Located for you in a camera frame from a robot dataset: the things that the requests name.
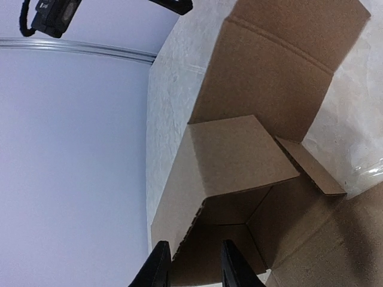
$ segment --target silver trim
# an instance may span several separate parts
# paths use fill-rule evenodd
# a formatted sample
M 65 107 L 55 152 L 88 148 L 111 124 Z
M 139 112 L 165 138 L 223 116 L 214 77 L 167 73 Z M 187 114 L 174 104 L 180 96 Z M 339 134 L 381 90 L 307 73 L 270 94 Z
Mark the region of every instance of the silver trim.
M 66 53 L 108 56 L 139 63 L 153 64 L 155 54 L 148 52 L 61 39 L 0 38 L 0 49 L 56 51 Z

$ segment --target metal rail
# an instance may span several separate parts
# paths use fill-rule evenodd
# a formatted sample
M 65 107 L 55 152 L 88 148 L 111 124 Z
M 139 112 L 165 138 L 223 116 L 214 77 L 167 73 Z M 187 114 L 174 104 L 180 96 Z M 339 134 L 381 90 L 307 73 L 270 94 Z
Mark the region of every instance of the metal rail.
M 0 38 L 0 49 L 55 51 L 107 56 L 139 63 L 153 64 L 156 55 L 148 52 L 61 39 Z

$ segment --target black cable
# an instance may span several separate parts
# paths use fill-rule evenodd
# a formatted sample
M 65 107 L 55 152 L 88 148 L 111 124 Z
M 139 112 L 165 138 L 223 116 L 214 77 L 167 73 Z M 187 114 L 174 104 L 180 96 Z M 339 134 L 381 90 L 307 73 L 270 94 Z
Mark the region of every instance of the black cable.
M 28 10 L 30 1 L 31 0 L 24 0 L 22 12 L 19 18 L 20 32 L 23 34 L 24 37 L 30 37 L 36 32 L 36 29 L 34 28 L 28 29 Z

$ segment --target wall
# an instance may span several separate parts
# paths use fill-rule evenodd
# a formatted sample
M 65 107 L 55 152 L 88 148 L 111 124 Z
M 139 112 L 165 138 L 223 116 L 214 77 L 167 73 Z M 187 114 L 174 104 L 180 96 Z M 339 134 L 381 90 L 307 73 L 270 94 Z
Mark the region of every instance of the wall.
M 2 0 L 0 38 L 22 37 L 20 10 L 24 0 Z M 29 22 L 38 0 L 31 0 Z M 83 0 L 63 39 L 116 45 L 157 53 L 178 15 L 149 0 Z M 48 38 L 37 33 L 34 38 Z
M 0 286 L 127 286 L 147 256 L 149 66 L 7 50 L 0 65 Z

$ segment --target plastic sheet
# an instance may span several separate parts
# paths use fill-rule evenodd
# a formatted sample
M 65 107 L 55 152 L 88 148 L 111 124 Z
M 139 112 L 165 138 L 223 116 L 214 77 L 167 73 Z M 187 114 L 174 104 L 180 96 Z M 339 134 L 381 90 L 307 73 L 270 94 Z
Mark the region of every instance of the plastic sheet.
M 383 181 L 383 0 L 336 71 L 303 145 L 354 197 Z

